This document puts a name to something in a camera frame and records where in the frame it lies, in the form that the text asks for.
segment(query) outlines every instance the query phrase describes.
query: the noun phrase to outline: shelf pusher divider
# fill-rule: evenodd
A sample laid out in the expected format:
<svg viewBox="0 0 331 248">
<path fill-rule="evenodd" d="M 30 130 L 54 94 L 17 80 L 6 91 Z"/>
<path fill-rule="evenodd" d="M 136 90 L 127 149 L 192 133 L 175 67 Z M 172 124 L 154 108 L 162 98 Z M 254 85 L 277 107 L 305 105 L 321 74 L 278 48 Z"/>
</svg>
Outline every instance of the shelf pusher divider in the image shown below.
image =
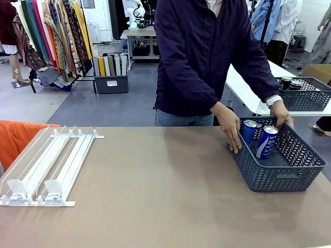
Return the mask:
<svg viewBox="0 0 331 248">
<path fill-rule="evenodd" d="M 32 196 L 36 193 L 45 176 L 48 174 L 56 159 L 61 154 L 63 148 L 66 146 L 75 128 L 69 129 L 69 133 L 67 134 L 62 134 L 64 129 L 65 127 L 62 128 L 60 133 L 58 133 L 58 131 L 54 129 L 52 135 L 54 139 L 51 141 L 51 143 L 48 145 L 42 155 L 38 158 L 38 160 L 32 166 L 29 172 L 25 175 L 23 180 L 12 179 L 7 181 L 7 184 L 12 191 L 12 195 L 3 195 L 2 201 L 0 201 L 0 205 L 33 206 L 38 204 L 36 201 L 33 200 Z"/>
<path fill-rule="evenodd" d="M 0 206 L 73 207 L 75 205 L 75 201 L 67 201 L 67 198 L 84 163 L 88 151 L 91 148 L 93 140 L 95 138 L 104 138 L 104 136 L 98 135 L 95 128 L 93 129 L 93 133 L 91 132 L 91 134 L 89 134 L 92 126 L 89 128 L 86 134 L 82 134 L 81 129 L 79 129 L 77 135 L 73 133 L 76 127 L 69 129 L 68 133 L 62 133 L 65 128 L 66 127 L 63 127 L 60 133 L 54 129 L 53 133 L 49 136 L 47 141 L 45 141 L 44 145 L 37 151 L 36 155 L 18 176 L 18 178 L 21 178 L 29 165 L 41 153 L 43 147 L 45 147 L 51 138 L 54 138 L 41 154 L 41 156 L 37 159 L 35 164 L 24 176 L 22 181 L 19 179 L 12 179 L 7 181 L 9 190 L 0 198 Z M 33 143 L 32 146 L 35 145 L 40 137 Z M 77 138 L 77 142 L 73 150 L 70 152 L 69 157 L 65 161 L 59 175 L 55 180 L 53 179 L 57 169 L 59 169 L 60 165 L 62 165 L 62 162 L 66 156 L 62 158 L 51 179 L 44 182 L 46 188 L 44 189 L 43 193 L 46 190 L 48 191 L 45 199 L 43 199 L 41 194 L 38 197 L 35 197 L 36 200 L 34 200 L 33 196 L 38 195 L 38 189 L 40 185 L 45 180 L 55 161 L 58 159 L 59 155 L 62 153 L 63 149 L 71 138 Z M 68 154 L 73 144 L 74 141 L 71 143 L 65 155 Z M 22 158 L 12 166 L 9 174 L 21 162 Z M 7 174 L 2 180 L 0 185 L 0 192 L 2 189 L 2 184 L 9 174 Z"/>
<path fill-rule="evenodd" d="M 43 199 L 42 195 L 38 196 L 39 205 L 66 207 L 73 207 L 75 205 L 75 201 L 67 201 L 72 186 L 91 148 L 93 140 L 95 138 L 104 137 L 99 136 L 95 129 L 93 130 L 93 134 L 89 134 L 91 128 L 92 127 L 89 128 L 86 134 L 82 134 L 82 131 L 79 129 L 79 134 L 75 136 L 78 138 L 77 143 L 63 165 L 59 175 L 56 179 L 45 181 L 48 194 L 45 199 Z"/>
</svg>

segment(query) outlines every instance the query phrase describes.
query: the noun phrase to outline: hand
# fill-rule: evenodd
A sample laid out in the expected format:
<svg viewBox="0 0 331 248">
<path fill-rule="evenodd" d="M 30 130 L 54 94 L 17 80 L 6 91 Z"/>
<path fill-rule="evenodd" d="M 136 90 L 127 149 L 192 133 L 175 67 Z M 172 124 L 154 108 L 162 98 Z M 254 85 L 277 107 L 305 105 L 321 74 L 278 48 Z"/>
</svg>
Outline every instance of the hand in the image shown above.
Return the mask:
<svg viewBox="0 0 331 248">
<path fill-rule="evenodd" d="M 294 128 L 294 121 L 290 116 L 289 111 L 286 109 L 282 100 L 275 102 L 270 108 L 271 116 L 277 118 L 276 128 L 280 129 L 284 122 L 286 122 L 290 127 Z"/>
<path fill-rule="evenodd" d="M 217 117 L 222 131 L 228 136 L 231 151 L 238 153 L 242 148 L 238 136 L 240 131 L 238 116 L 220 102 L 217 102 L 210 111 Z"/>
</svg>

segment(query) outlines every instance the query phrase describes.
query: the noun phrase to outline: floor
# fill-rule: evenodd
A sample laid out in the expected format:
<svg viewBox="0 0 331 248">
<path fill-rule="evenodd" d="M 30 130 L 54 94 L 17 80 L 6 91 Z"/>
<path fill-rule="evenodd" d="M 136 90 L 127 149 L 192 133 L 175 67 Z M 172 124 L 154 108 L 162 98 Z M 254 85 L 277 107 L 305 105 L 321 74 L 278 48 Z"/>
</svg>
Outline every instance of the floor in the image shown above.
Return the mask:
<svg viewBox="0 0 331 248">
<path fill-rule="evenodd" d="M 9 57 L 3 58 L 5 63 L 0 64 L 0 120 L 46 123 L 70 93 L 38 84 L 34 84 L 36 94 L 30 86 L 14 89 L 10 83 L 14 80 Z M 27 79 L 28 67 L 22 65 L 21 72 L 23 78 Z"/>
<path fill-rule="evenodd" d="M 309 54 L 290 54 L 288 57 L 300 62 L 286 61 L 288 70 L 297 74 L 297 67 L 304 67 Z M 157 63 L 135 63 L 129 73 L 129 93 L 99 95 L 93 93 L 92 82 L 80 82 L 71 92 L 61 92 L 54 88 L 43 88 L 36 85 L 37 94 L 30 87 L 13 89 L 9 62 L 0 64 L 3 75 L 0 84 L 0 119 L 20 120 L 39 123 L 54 123 L 62 126 L 153 126 L 153 110 L 156 92 Z M 23 75 L 28 75 L 26 68 Z M 229 89 L 225 88 L 222 103 L 226 104 Z M 251 113 L 235 99 L 233 108 L 239 117 Z M 331 161 L 329 152 L 331 138 L 320 137 L 311 131 L 306 124 L 314 123 L 316 117 L 296 117 L 296 131 L 310 143 L 327 161 Z M 331 166 L 323 173 L 331 181 Z"/>
</svg>

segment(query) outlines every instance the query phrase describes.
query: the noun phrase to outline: dark can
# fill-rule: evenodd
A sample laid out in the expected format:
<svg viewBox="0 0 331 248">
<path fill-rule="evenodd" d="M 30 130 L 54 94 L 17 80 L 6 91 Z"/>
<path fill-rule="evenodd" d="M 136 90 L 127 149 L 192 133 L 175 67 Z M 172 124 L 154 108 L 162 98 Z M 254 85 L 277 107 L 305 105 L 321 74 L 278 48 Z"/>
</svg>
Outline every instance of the dark can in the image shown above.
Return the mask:
<svg viewBox="0 0 331 248">
<path fill-rule="evenodd" d="M 303 82 L 297 81 L 297 80 L 292 80 L 289 90 L 301 90 L 301 87 L 303 86 Z"/>
<path fill-rule="evenodd" d="M 243 140 L 246 142 L 248 146 L 250 146 L 250 144 L 252 143 L 257 126 L 258 124 L 255 121 L 252 120 L 244 121 L 241 135 L 243 137 Z"/>
<path fill-rule="evenodd" d="M 270 155 L 271 149 L 274 146 L 278 136 L 278 129 L 272 126 L 265 126 L 261 133 L 261 138 L 255 152 L 258 159 L 267 159 Z"/>
<path fill-rule="evenodd" d="M 292 78 L 290 76 L 283 76 L 280 80 L 279 88 L 282 90 L 287 90 L 292 82 Z"/>
</svg>

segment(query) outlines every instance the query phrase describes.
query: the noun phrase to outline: basket handle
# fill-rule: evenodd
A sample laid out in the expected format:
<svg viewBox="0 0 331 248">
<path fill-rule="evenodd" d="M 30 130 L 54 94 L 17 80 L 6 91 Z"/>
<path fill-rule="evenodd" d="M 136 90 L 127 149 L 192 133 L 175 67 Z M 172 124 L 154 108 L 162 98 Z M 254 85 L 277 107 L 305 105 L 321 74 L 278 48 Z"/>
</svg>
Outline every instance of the basket handle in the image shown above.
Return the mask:
<svg viewBox="0 0 331 248">
<path fill-rule="evenodd" d="M 279 173 L 276 175 L 276 178 L 300 178 L 302 173 Z"/>
</svg>

